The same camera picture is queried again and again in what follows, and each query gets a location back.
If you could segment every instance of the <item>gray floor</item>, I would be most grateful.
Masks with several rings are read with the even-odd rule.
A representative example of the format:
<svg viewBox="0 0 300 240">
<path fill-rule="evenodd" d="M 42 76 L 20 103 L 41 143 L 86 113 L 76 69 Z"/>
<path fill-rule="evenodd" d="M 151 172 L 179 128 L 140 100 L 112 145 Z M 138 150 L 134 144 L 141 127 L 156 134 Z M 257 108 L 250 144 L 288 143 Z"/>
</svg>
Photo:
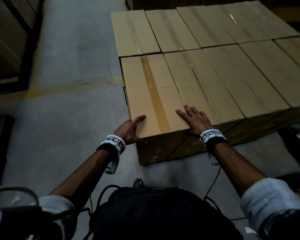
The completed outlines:
<svg viewBox="0 0 300 240">
<path fill-rule="evenodd" d="M 123 10 L 123 0 L 45 1 L 30 91 L 0 96 L 0 114 L 16 118 L 3 185 L 29 187 L 38 196 L 50 193 L 95 151 L 104 136 L 129 118 L 110 17 L 110 12 Z M 278 134 L 236 149 L 269 177 L 300 171 Z M 130 186 L 137 177 L 151 186 L 177 186 L 203 197 L 217 171 L 206 153 L 141 167 L 136 147 L 130 145 L 116 174 L 103 175 L 92 200 L 96 205 L 105 186 Z M 102 202 L 110 193 L 105 193 Z M 244 216 L 240 198 L 223 171 L 209 196 L 228 218 Z M 0 205 L 26 201 L 17 193 L 0 196 Z M 79 216 L 73 239 L 82 239 L 88 232 L 88 220 L 85 213 Z M 244 239 L 257 239 L 245 233 L 247 220 L 235 224 Z"/>
</svg>

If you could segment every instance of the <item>wrist-mounted device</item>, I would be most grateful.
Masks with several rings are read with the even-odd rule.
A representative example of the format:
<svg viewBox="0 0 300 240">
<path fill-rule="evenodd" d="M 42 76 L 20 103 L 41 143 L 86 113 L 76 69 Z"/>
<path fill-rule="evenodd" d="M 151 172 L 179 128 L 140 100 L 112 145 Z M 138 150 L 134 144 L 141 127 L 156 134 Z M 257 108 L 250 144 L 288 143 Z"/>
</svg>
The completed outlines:
<svg viewBox="0 0 300 240">
<path fill-rule="evenodd" d="M 122 138 L 116 135 L 107 135 L 104 140 L 101 142 L 100 146 L 96 150 L 105 150 L 110 154 L 110 158 L 112 159 L 107 168 L 105 169 L 105 173 L 115 174 L 118 164 L 119 164 L 119 156 L 126 149 L 126 143 Z"/>
<path fill-rule="evenodd" d="M 228 143 L 227 139 L 218 129 L 208 129 L 201 133 L 200 140 L 206 146 L 209 154 L 214 155 L 213 149 L 219 143 Z"/>
</svg>

